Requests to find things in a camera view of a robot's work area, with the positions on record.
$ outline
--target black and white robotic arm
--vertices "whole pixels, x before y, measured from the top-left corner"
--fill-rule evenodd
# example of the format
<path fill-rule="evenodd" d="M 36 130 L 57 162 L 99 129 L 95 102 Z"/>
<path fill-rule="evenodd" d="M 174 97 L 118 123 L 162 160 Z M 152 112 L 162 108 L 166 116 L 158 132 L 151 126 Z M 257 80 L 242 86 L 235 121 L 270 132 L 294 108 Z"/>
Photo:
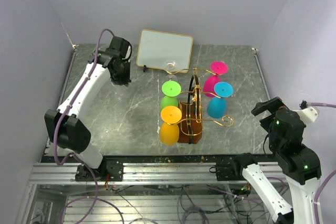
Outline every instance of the black and white robotic arm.
<path fill-rule="evenodd" d="M 321 167 L 318 156 L 302 144 L 303 129 L 318 116 L 318 111 L 301 104 L 302 110 L 289 110 L 279 98 L 258 103 L 252 110 L 258 115 L 268 110 L 271 115 L 260 120 L 269 134 L 269 147 L 286 175 L 293 206 L 288 204 L 262 173 L 250 153 L 235 158 L 236 173 L 255 189 L 270 212 L 274 223 L 315 224 L 314 195 L 320 186 Z"/>
<path fill-rule="evenodd" d="M 99 170 L 103 156 L 90 143 L 90 131 L 82 123 L 89 106 L 93 102 L 101 87 L 111 80 L 113 84 L 127 86 L 130 80 L 131 44 L 120 37 L 113 37 L 110 46 L 103 52 L 99 51 L 97 64 L 90 73 L 94 64 L 94 56 L 89 60 L 84 74 L 73 89 L 70 96 L 57 108 L 48 110 L 45 122 L 50 140 L 53 142 L 56 125 L 63 115 L 58 129 L 57 145 L 70 152 L 75 152 L 90 168 Z"/>

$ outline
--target gray wall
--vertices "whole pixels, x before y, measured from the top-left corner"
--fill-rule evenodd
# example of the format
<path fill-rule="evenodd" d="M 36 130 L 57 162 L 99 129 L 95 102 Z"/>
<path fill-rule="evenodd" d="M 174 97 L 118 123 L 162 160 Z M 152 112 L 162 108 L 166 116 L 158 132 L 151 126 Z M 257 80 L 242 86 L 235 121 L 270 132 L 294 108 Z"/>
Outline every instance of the gray wall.
<path fill-rule="evenodd" d="M 14 223 L 72 50 L 48 0 L 0 0 L 0 222 Z"/>
<path fill-rule="evenodd" d="M 194 36 L 197 44 L 259 47 L 287 0 L 50 0 L 74 44 L 106 27 L 131 42 L 140 31 Z"/>
<path fill-rule="evenodd" d="M 336 0 L 288 0 L 259 50 L 272 97 L 292 109 L 305 99 L 336 104 Z M 304 143 L 321 159 L 323 178 L 336 168 L 335 109 L 321 108 Z M 324 223 L 335 223 L 334 182 L 322 194 Z"/>

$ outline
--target wooden base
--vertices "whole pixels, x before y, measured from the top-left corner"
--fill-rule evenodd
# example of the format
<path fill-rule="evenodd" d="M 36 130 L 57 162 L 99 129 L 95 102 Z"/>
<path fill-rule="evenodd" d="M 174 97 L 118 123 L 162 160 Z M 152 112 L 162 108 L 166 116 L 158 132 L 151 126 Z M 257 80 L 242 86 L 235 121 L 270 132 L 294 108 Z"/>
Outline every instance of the wooden base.
<path fill-rule="evenodd" d="M 187 106 L 190 106 L 190 104 L 187 103 L 182 103 L 180 102 L 180 109 L 182 111 L 182 119 L 186 118 L 186 112 L 187 112 Z M 193 113 L 194 110 L 191 108 L 191 118 L 196 118 L 196 115 Z M 192 136 L 192 140 L 191 143 L 192 144 L 197 144 L 199 142 L 199 140 L 202 138 L 202 122 L 197 123 L 195 120 L 190 121 L 191 122 L 191 129 L 193 131 L 192 134 L 198 134 L 196 136 Z M 178 143 L 189 143 L 190 140 L 190 136 L 184 134 L 188 133 L 188 127 L 187 127 L 187 121 L 183 121 L 181 123 L 179 123 L 178 125 L 179 129 L 180 129 L 180 137 L 178 138 Z"/>

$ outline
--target tabletop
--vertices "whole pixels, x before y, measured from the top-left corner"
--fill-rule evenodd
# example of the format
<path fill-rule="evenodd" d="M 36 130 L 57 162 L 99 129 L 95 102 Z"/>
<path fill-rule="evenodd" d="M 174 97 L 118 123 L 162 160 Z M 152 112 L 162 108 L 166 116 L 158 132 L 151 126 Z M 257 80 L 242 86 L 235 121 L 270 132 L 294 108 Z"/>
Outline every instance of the tabletop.
<path fill-rule="evenodd" d="M 82 76 L 94 44 L 81 44 L 75 51 L 73 64 L 65 83 L 63 100 Z M 197 144 L 176 143 L 164 145 L 159 140 L 160 101 L 164 97 L 161 86 L 167 81 L 163 70 L 148 69 L 143 72 L 136 65 L 138 46 L 133 45 L 131 58 L 131 80 L 128 87 L 105 83 L 87 116 L 82 120 L 91 132 L 91 143 L 103 155 L 212 155 L 239 154 L 244 152 L 262 153 L 266 132 L 261 128 L 259 117 L 250 111 L 255 104 L 267 100 L 267 91 L 262 81 L 256 56 L 250 46 L 194 45 L 190 68 L 210 69 L 213 61 L 223 61 L 228 72 L 221 76 L 230 83 L 234 93 L 227 98 L 227 111 L 234 119 L 232 127 L 221 127 L 214 122 L 203 122 L 204 131 Z M 176 75 L 182 90 L 187 90 L 192 71 Z M 201 86 L 211 76 L 199 72 Z M 187 94 L 178 96 L 186 102 Z M 202 95 L 204 118 L 209 118 L 206 108 L 211 98 Z M 59 156 L 65 154 L 60 149 Z"/>

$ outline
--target white wall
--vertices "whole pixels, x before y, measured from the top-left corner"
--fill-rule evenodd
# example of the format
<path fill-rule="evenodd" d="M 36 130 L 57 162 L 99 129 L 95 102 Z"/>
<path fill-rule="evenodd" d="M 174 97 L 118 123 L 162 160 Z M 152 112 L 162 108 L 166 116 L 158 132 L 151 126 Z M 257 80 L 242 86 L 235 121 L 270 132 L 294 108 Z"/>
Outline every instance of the white wall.
<path fill-rule="evenodd" d="M 48 0 L 0 0 L 0 222 L 14 223 L 72 50 Z"/>
<path fill-rule="evenodd" d="M 288 0 L 259 49 L 271 96 L 292 109 L 305 99 L 336 104 L 336 0 Z M 321 108 L 304 143 L 321 159 L 323 178 L 336 168 L 335 109 Z M 335 182 L 322 195 L 324 223 L 334 223 Z"/>
<path fill-rule="evenodd" d="M 96 43 L 109 27 L 131 42 L 146 28 L 192 35 L 197 44 L 258 47 L 287 0 L 50 1 L 74 44 Z"/>

